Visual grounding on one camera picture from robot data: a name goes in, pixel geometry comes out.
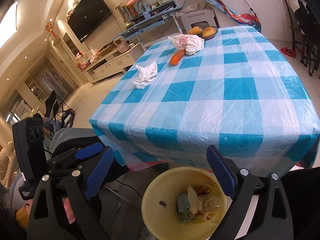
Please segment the person's left hand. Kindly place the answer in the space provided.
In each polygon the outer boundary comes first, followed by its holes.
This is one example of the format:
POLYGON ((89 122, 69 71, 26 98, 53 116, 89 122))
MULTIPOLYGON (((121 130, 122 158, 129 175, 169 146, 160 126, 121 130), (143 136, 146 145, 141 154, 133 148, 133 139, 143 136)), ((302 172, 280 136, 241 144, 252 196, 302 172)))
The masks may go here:
MULTIPOLYGON (((69 198, 63 198, 62 201, 63 201, 63 206, 65 209, 68 221, 70 224, 73 224, 76 221, 76 218, 74 216, 74 212, 72 210, 69 198)), ((30 199, 30 200, 28 200, 28 203, 25 205, 25 210, 26 210, 27 215, 30 215, 32 204, 33 204, 33 200, 30 199)))

